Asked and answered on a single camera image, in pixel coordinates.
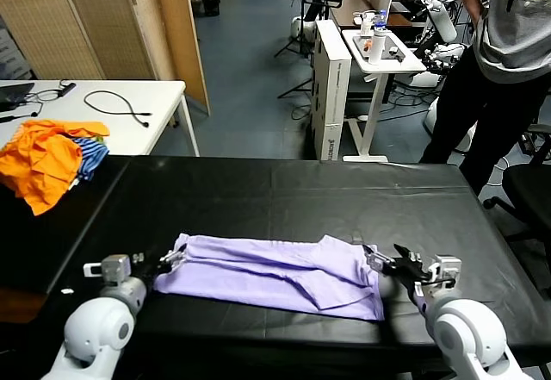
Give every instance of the gray t-shirt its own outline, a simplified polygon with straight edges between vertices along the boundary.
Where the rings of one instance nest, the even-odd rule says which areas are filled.
[[[551,72],[551,0],[490,0],[473,45],[480,69],[495,83]]]

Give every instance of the table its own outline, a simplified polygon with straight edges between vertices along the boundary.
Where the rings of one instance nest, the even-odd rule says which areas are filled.
[[[34,88],[31,92],[46,89],[57,89],[59,81],[32,81]],[[163,133],[169,119],[178,113],[180,122],[191,144],[194,155],[199,156],[199,149],[195,139],[195,132],[189,116],[188,104],[183,92],[183,81],[111,81],[93,80],[72,81],[77,85],[65,97],[45,103],[40,119],[57,119],[65,121],[101,121],[111,132],[106,138],[106,145],[110,154],[143,155],[149,154],[161,133]],[[0,86],[17,84],[14,81],[0,81]],[[125,97],[137,113],[151,112],[151,116],[139,118],[149,123],[148,128],[138,124],[130,115],[105,115],[84,103],[84,96],[91,91],[108,90]],[[90,102],[99,109],[114,112],[128,112],[128,107],[119,97],[109,94],[97,94],[90,97]],[[28,114],[38,111],[38,104],[21,106],[5,115]],[[30,119],[25,117],[0,124],[0,146],[3,146],[12,137],[19,125]]]
[[[104,168],[115,159],[108,157]],[[455,166],[124,159],[127,168],[34,324],[36,358],[24,368],[39,373],[31,378],[49,369],[67,316],[99,289],[97,279],[82,277],[83,263],[114,252],[165,252],[180,232],[305,242],[324,234],[353,242],[361,235],[386,253],[397,243],[425,260],[437,253],[455,255],[463,260],[463,295],[497,313],[520,364],[548,359],[547,306]],[[94,182],[88,185],[93,188]],[[65,287],[75,293],[61,295]],[[443,366],[405,292],[394,304],[393,325],[399,344],[382,345],[374,323],[153,294],[120,369],[150,370],[153,378],[185,372],[194,378],[269,373],[270,378],[357,379]]]
[[[348,119],[350,131],[352,132],[352,137],[359,155],[344,156],[343,160],[349,162],[387,162],[388,159],[385,156],[370,155],[369,148],[371,147],[371,142],[375,134],[377,120],[379,119],[379,111],[381,110],[381,105],[385,96],[388,76],[389,74],[423,72],[426,70],[426,67],[392,32],[389,33],[388,36],[405,55],[405,58],[401,63],[396,59],[383,59],[379,65],[369,64],[369,62],[365,60],[358,51],[356,44],[354,43],[354,37],[360,34],[359,30],[345,30],[342,34],[344,41],[348,45],[349,50],[352,52],[352,55],[354,56],[356,63],[360,66],[362,72],[375,75],[377,81],[375,91],[373,92],[373,98],[371,99],[371,105],[369,107],[369,117],[367,119],[363,134],[360,132],[357,119]]]
[[[373,9],[367,0],[343,0],[339,8],[331,8],[333,21],[341,29],[359,29],[354,23],[354,13]],[[387,26],[392,29],[410,28],[412,23],[401,14],[394,14],[392,10],[388,16]]]

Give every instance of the white table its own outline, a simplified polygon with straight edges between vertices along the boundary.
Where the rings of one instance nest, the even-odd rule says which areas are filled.
[[[180,124],[189,137],[194,155],[199,156],[188,104],[183,95],[186,86],[183,81],[71,80],[71,82],[75,83],[77,87],[67,93],[65,97],[44,103],[37,119],[101,121],[111,132],[110,136],[105,138],[109,154],[137,156],[151,152],[169,119],[177,112]],[[34,83],[31,92],[59,87],[58,80],[0,81],[0,86],[20,83]],[[108,90],[120,94],[132,104],[136,113],[152,113],[149,116],[138,116],[141,121],[147,121],[149,127],[143,127],[131,115],[105,115],[86,105],[84,96],[95,90]],[[111,94],[95,94],[89,98],[89,102],[102,110],[121,113],[130,111],[119,97]],[[2,112],[0,117],[29,114],[38,111],[39,107],[39,104],[30,103],[13,111]],[[8,142],[21,123],[30,118],[24,117],[1,123],[0,147]]]
[[[354,37],[360,35],[359,30],[346,29],[342,32],[342,34],[344,41],[348,45],[349,50],[352,52],[352,55],[354,56],[356,63],[360,66],[362,72],[372,74],[374,79],[377,81],[363,134],[360,131],[357,119],[347,120],[350,125],[350,131],[352,132],[356,149],[358,151],[358,156],[344,156],[343,160],[345,162],[387,162],[388,159],[386,156],[373,156],[369,154],[369,149],[375,134],[377,120],[379,119],[379,112],[381,110],[383,97],[385,95],[385,88],[387,87],[388,75],[424,72],[426,67],[392,32],[389,34],[389,37],[394,41],[396,47],[398,47],[398,49],[405,55],[405,58],[401,63],[396,59],[383,59],[379,65],[369,64],[369,62],[362,57],[362,54],[356,47]]]

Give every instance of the striped cloth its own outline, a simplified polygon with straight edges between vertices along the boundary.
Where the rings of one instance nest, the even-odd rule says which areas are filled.
[[[102,143],[86,137],[71,137],[71,140],[83,149],[83,162],[78,167],[77,178],[91,180],[94,170],[102,163],[109,150]]]

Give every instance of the person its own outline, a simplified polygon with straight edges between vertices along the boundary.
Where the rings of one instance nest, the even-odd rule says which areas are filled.
[[[446,163],[476,124],[460,169],[479,195],[495,164],[538,116],[551,87],[551,0],[462,0],[476,28],[438,99],[420,163]]]

